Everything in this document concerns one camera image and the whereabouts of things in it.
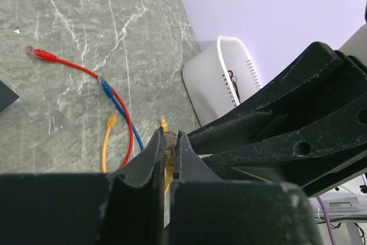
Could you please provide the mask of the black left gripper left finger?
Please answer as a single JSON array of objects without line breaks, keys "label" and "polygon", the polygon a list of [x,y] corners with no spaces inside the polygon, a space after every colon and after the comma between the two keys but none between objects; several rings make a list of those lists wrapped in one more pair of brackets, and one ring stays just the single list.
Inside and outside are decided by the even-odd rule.
[{"label": "black left gripper left finger", "polygon": [[100,244],[163,244],[163,146],[157,129],[145,149],[114,173]]}]

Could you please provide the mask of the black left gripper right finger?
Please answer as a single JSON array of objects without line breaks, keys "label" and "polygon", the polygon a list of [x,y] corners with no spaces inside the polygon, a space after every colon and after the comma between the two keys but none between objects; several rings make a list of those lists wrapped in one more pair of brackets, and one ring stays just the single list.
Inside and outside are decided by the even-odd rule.
[{"label": "black left gripper right finger", "polygon": [[309,200],[288,182],[222,180],[179,132],[171,244],[319,244]]}]

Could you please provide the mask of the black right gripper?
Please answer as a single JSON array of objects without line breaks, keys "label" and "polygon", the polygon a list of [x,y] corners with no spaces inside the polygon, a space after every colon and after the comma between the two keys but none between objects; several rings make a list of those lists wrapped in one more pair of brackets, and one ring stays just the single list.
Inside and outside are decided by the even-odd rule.
[{"label": "black right gripper", "polygon": [[366,172],[366,58],[314,42],[188,137],[222,179],[291,182],[319,195]]}]

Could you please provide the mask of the black network switch box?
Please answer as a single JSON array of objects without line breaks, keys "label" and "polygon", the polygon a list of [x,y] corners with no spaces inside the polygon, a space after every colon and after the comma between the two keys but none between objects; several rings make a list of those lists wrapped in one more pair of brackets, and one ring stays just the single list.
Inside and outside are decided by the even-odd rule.
[{"label": "black network switch box", "polygon": [[11,88],[0,81],[0,112],[6,110],[18,98],[19,96]]}]

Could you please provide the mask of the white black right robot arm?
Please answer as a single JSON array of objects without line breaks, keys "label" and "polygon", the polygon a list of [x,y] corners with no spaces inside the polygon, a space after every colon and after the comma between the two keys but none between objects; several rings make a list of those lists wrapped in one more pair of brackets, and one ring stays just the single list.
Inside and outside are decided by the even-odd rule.
[{"label": "white black right robot arm", "polygon": [[191,132],[226,180],[291,182],[317,196],[366,172],[366,26],[338,50],[311,43],[234,110]]}]

